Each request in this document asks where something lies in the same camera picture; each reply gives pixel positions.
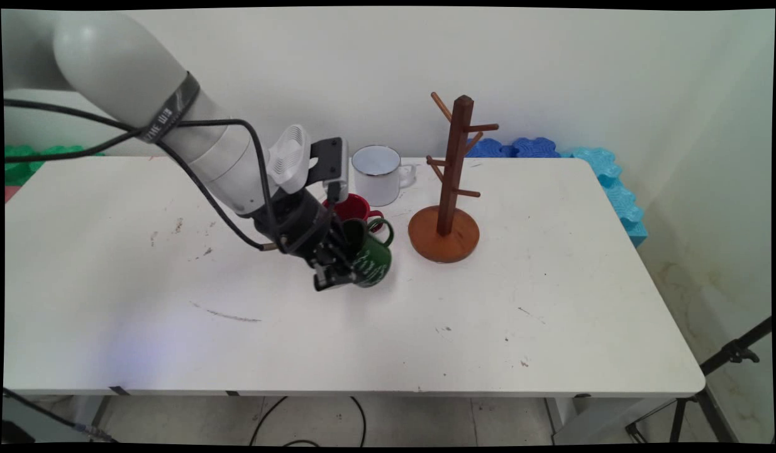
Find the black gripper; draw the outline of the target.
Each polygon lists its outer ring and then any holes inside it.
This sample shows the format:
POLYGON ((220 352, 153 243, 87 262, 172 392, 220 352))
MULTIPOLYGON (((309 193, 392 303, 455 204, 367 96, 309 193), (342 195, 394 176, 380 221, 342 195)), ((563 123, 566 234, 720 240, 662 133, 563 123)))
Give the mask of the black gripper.
POLYGON ((267 209, 252 214, 256 230, 274 243, 282 244, 288 255, 297 256, 313 265, 313 286, 324 291, 357 281, 351 260, 356 260, 365 243, 366 223, 362 219, 337 217, 307 189, 287 194, 282 190, 271 199, 278 232, 273 233, 267 209), (334 249, 342 232, 342 249, 334 249))

